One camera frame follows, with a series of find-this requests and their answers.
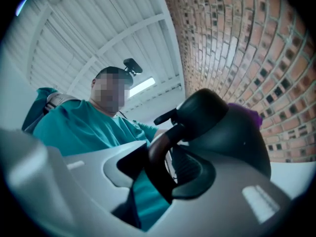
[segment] light fixture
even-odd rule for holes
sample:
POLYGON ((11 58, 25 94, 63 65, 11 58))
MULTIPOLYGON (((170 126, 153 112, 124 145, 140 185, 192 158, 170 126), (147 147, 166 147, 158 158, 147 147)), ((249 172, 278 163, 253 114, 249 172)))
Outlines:
POLYGON ((129 91, 129 97, 132 97, 134 95, 136 95, 137 93, 143 91, 144 89, 154 85, 156 82, 154 80, 154 78, 150 77, 148 80, 140 83, 139 85, 133 87, 130 91, 129 91))
POLYGON ((18 16, 25 4, 26 0, 22 0, 19 5, 17 6, 16 10, 15 10, 15 15, 18 16))

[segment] backpack strap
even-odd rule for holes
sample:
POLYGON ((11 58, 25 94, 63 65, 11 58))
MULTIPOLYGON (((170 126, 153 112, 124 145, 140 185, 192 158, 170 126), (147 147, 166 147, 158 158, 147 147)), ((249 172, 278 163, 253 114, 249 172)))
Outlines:
POLYGON ((71 100, 78 100, 78 98, 67 95, 67 94, 62 94, 59 92, 54 92, 51 93, 46 100, 46 105, 43 110, 43 113, 35 120, 33 123, 31 123, 24 131, 27 133, 32 134, 36 125, 38 122, 52 109, 55 109, 57 106, 71 100))

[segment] brick wall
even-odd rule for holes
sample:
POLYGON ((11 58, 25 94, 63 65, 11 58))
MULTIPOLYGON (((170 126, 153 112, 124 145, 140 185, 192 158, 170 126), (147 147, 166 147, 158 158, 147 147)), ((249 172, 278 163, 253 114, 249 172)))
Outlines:
POLYGON ((256 110, 271 161, 316 160, 313 40, 287 0, 166 0, 186 96, 201 88, 256 110))

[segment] teal scrub top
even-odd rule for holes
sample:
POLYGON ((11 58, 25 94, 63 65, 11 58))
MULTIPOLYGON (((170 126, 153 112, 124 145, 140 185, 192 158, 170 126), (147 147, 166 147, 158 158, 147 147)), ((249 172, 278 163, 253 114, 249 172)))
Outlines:
MULTIPOLYGON (((38 89, 38 97, 26 118, 34 120, 46 104, 52 88, 38 89)), ((111 118, 96 110, 87 101, 68 101, 51 110, 34 129, 33 135, 46 146, 57 147, 63 156, 116 147, 136 140, 147 145, 158 128, 119 116, 111 118)), ((141 229, 147 231, 167 210, 169 204, 142 171, 133 185, 134 199, 141 229)))

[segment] purple cloth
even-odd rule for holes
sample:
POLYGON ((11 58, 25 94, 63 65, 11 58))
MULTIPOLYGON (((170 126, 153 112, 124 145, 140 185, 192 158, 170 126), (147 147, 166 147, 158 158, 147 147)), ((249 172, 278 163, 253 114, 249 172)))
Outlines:
POLYGON ((229 103, 228 105, 229 106, 236 106, 236 107, 239 107, 239 108, 247 111, 249 113, 249 115, 253 118, 253 120, 255 121, 257 127, 260 129, 260 127, 262 125, 262 118, 259 116, 259 114, 256 111, 253 111, 251 109, 248 109, 248 108, 241 106, 239 104, 236 104, 236 103, 229 103))

